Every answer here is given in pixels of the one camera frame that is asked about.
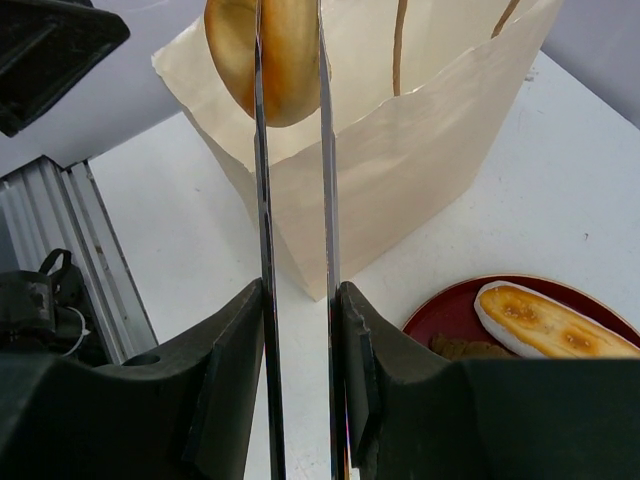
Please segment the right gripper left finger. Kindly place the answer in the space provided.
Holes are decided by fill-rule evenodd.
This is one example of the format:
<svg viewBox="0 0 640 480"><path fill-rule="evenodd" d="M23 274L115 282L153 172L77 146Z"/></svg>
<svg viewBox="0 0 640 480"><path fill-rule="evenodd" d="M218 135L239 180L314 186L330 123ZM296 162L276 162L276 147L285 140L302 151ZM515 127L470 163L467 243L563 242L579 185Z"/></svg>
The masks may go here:
<svg viewBox="0 0 640 480"><path fill-rule="evenodd" d="M262 288L121 365L1 357L5 479L240 479L263 352Z"/></svg>

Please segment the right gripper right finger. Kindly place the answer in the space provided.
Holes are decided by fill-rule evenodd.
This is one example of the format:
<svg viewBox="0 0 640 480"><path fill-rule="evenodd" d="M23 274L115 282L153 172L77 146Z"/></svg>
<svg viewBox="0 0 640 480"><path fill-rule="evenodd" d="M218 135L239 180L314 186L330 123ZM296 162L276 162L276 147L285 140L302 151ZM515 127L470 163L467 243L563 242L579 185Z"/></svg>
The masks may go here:
<svg viewBox="0 0 640 480"><path fill-rule="evenodd" d="M351 461L364 479L635 479L635 360L451 362L340 288Z"/></svg>

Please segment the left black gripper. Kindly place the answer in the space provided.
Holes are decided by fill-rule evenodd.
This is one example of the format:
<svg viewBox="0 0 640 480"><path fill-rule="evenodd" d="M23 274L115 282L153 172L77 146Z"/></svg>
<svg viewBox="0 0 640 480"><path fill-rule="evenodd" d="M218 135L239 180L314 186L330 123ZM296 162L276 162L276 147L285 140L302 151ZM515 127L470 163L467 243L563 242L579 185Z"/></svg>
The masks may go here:
<svg viewBox="0 0 640 480"><path fill-rule="evenodd" d="M1 132L27 128L129 37L90 1L3 1Z"/></svg>

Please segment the brown chocolate bread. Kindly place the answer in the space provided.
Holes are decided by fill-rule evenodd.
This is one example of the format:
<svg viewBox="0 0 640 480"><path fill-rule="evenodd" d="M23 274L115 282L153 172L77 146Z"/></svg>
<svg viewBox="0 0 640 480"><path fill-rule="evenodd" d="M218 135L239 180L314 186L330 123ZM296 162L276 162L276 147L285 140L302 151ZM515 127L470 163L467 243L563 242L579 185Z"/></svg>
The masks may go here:
<svg viewBox="0 0 640 480"><path fill-rule="evenodd" d="M514 355L499 345L485 341L468 341L448 338L444 334L434 335L429 348L441 357L450 360L513 358Z"/></svg>

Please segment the ring donut bread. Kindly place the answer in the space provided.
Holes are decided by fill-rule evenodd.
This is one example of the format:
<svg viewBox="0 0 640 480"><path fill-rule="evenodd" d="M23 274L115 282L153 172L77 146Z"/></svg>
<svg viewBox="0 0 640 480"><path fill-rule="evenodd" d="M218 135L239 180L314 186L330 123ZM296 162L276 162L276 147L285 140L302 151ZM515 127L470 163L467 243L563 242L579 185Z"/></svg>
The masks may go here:
<svg viewBox="0 0 640 480"><path fill-rule="evenodd" d="M315 1L208 1L203 21L218 75L247 115L254 115L257 35L261 36L266 124L289 127L319 108Z"/></svg>

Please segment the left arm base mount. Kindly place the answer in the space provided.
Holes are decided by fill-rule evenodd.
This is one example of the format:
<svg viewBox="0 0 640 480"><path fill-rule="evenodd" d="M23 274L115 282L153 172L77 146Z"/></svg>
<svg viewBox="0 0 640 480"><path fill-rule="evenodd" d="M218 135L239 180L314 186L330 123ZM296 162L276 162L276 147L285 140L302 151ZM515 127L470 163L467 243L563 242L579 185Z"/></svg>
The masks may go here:
<svg viewBox="0 0 640 480"><path fill-rule="evenodd" d="M1 275L1 351L52 353L91 367L110 362L70 251L52 250L37 271Z"/></svg>

